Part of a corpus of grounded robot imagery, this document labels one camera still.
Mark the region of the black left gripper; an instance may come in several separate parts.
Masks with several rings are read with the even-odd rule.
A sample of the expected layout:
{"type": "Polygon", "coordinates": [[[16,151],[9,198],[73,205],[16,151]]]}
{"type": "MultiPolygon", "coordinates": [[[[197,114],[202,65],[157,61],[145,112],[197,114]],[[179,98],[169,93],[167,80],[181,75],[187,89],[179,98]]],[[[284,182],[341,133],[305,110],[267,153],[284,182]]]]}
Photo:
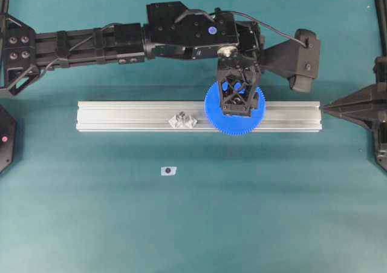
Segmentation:
{"type": "Polygon", "coordinates": [[[251,117],[258,108],[258,82],[261,79],[261,67],[264,37],[255,22],[236,22],[238,45],[222,47],[218,50],[218,69],[216,80],[223,115],[228,115],[229,82],[243,82],[246,116],[251,117]]]}

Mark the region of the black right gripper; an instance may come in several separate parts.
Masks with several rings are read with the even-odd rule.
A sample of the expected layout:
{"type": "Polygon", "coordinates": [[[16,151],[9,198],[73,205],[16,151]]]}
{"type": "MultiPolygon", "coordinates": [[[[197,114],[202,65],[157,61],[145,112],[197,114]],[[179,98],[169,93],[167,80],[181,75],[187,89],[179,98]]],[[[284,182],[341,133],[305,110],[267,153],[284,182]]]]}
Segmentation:
{"type": "Polygon", "coordinates": [[[376,58],[376,84],[324,105],[324,112],[367,130],[373,130],[374,156],[381,167],[386,167],[386,56],[376,58]],[[376,101],[378,112],[372,108],[376,101]]]}

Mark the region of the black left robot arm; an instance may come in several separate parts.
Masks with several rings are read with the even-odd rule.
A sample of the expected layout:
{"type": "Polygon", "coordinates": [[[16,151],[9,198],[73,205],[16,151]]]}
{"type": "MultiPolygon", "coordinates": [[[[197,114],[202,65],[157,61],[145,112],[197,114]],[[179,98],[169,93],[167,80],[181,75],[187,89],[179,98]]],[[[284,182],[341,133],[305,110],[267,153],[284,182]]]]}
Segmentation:
{"type": "Polygon", "coordinates": [[[155,58],[217,58],[216,85],[225,115],[252,115],[261,72],[260,29],[237,21],[230,11],[189,9],[182,2],[147,5],[146,24],[110,23],[101,28],[36,33],[1,14],[1,97],[19,94],[57,68],[137,64],[155,58]]]}

